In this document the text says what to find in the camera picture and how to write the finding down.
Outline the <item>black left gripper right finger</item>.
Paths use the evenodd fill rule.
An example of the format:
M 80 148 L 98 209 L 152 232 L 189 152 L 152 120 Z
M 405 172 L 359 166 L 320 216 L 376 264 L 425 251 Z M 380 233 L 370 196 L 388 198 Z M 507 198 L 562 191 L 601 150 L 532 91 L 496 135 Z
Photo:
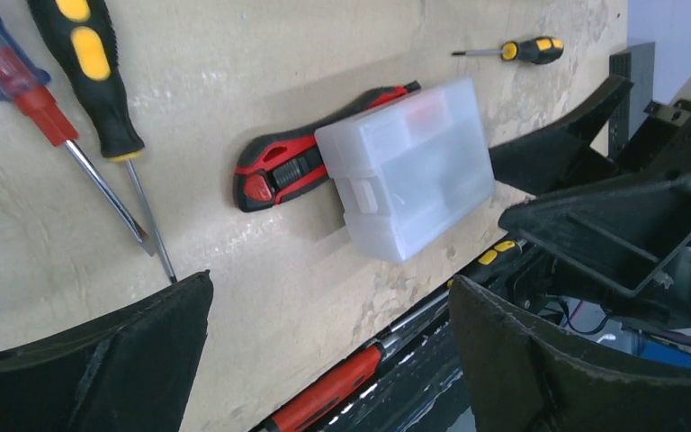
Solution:
M 449 288 L 479 431 L 691 431 L 691 369 L 571 334 L 466 277 Z

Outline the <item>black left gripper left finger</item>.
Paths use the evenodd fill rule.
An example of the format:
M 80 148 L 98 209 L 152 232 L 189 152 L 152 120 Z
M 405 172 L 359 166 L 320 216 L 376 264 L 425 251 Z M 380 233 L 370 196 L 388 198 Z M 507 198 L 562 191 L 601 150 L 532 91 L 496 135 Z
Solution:
M 0 431 L 176 431 L 202 350 L 208 272 L 0 352 Z

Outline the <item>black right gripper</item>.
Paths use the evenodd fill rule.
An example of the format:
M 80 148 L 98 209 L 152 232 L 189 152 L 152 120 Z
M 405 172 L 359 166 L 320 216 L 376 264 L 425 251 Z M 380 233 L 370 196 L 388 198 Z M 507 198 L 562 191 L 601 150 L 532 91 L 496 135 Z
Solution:
M 648 299 L 673 292 L 668 266 L 691 248 L 691 113 L 648 167 L 596 182 L 618 167 L 591 144 L 632 88 L 611 75 L 557 121 L 489 155 L 497 181 L 546 194 L 506 210 L 501 228 L 626 298 Z M 573 185 L 583 186 L 549 193 Z

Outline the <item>translucent white parts box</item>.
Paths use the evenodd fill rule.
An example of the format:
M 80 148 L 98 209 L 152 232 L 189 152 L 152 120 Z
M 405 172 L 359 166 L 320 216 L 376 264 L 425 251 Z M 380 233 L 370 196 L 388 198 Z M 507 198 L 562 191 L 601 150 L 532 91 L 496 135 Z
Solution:
M 402 263 L 495 190 L 473 81 L 424 88 L 319 127 L 355 249 Z

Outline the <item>red black utility knife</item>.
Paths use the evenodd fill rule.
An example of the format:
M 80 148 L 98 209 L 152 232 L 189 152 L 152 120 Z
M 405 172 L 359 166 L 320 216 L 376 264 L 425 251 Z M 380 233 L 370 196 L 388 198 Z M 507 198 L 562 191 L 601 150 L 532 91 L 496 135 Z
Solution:
M 417 81 L 375 87 L 320 120 L 253 138 L 240 153 L 234 170 L 234 204 L 245 213 L 259 212 L 323 184 L 328 180 L 328 171 L 314 136 L 317 129 L 420 89 Z

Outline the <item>red blue screwdriver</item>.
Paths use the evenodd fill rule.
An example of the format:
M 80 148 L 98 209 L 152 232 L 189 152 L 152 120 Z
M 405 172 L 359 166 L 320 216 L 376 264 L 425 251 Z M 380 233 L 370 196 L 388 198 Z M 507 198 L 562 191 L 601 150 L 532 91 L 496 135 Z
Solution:
M 5 28 L 0 16 L 0 101 L 8 102 L 29 118 L 55 147 L 63 147 L 85 171 L 106 198 L 138 244 L 151 256 L 156 250 L 148 233 L 138 224 L 122 200 L 103 179 L 76 140 L 78 132 L 58 107 L 48 89 L 49 74 L 36 67 Z

